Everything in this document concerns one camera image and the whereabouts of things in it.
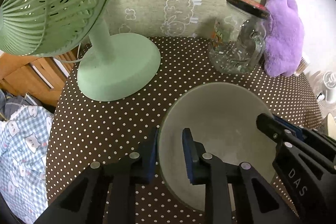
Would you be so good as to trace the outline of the green bowl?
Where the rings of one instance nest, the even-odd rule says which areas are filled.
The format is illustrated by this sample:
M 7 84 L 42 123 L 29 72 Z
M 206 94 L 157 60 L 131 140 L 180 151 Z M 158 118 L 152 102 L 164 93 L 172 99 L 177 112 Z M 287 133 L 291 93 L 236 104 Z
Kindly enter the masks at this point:
M 159 130 L 158 159 L 167 188 L 181 203 L 196 211 L 205 209 L 205 186 L 193 186 L 187 177 L 184 128 L 223 162 L 249 162 L 267 182 L 272 181 L 276 143 L 257 129 L 261 113 L 271 114 L 257 95 L 228 83 L 193 88 L 171 106 Z

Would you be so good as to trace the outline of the white standing fan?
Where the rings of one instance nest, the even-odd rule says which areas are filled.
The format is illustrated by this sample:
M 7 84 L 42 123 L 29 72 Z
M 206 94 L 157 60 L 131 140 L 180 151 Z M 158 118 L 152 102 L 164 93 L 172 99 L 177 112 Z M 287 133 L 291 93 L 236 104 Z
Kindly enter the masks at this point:
M 317 96 L 317 102 L 335 103 L 335 72 L 325 72 L 322 78 L 322 92 Z

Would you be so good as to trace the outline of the cotton swab container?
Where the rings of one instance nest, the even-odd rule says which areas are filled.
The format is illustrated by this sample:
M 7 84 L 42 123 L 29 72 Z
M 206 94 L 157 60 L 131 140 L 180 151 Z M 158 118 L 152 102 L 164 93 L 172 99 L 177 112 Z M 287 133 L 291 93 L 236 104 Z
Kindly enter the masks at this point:
M 297 69 L 294 72 L 294 75 L 297 77 L 300 76 L 308 66 L 309 64 L 306 62 L 304 58 L 302 58 Z

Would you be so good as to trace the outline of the brown polka dot tablecloth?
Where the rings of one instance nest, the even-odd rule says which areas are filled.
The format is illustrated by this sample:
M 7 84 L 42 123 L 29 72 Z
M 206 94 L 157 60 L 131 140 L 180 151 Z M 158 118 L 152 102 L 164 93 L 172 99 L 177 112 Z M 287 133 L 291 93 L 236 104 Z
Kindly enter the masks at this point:
M 73 68 L 54 115 L 46 167 L 52 202 L 90 163 L 109 164 L 136 149 L 168 108 L 185 92 L 205 83 L 227 82 L 247 88 L 270 111 L 291 123 L 316 128 L 322 115 L 304 75 L 268 77 L 261 67 L 249 75 L 223 75 L 209 63 L 204 38 L 153 37 L 161 66 L 142 90 L 113 102 L 93 101 L 79 90 Z

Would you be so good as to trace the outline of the purple plush toy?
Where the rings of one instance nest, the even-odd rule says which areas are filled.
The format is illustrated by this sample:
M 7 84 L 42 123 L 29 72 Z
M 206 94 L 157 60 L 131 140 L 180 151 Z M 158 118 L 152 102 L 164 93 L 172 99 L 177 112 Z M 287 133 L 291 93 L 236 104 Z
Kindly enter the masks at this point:
M 266 0 L 269 11 L 266 20 L 264 71 L 270 77 L 289 77 L 297 70 L 301 59 L 304 27 L 295 0 Z

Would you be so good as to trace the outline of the blue checkered blanket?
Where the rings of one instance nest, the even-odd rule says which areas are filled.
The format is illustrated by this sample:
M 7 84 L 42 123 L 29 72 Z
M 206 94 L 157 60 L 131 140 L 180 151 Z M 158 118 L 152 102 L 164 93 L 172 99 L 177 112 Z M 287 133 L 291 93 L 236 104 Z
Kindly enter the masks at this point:
M 46 159 L 53 118 L 42 106 L 22 106 L 1 121 L 1 195 L 24 223 L 34 223 L 48 207 Z

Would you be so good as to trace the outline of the glass jar dark lid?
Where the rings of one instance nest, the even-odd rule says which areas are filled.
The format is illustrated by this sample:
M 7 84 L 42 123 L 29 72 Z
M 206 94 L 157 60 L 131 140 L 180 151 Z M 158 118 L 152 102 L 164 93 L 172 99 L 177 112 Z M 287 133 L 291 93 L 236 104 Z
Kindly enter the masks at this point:
M 254 0 L 226 0 L 226 13 L 215 19 L 209 59 L 224 74 L 251 73 L 265 50 L 266 7 Z

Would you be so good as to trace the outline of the green desk fan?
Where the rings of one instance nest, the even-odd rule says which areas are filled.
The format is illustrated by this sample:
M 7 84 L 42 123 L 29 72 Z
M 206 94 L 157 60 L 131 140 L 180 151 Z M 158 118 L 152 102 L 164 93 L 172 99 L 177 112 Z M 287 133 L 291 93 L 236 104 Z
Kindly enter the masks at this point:
M 109 0 L 1 0 L 1 50 L 16 56 L 54 57 L 80 44 L 91 48 L 79 60 L 77 84 L 96 101 L 126 98 L 157 73 L 161 55 L 148 38 L 111 35 L 103 11 Z

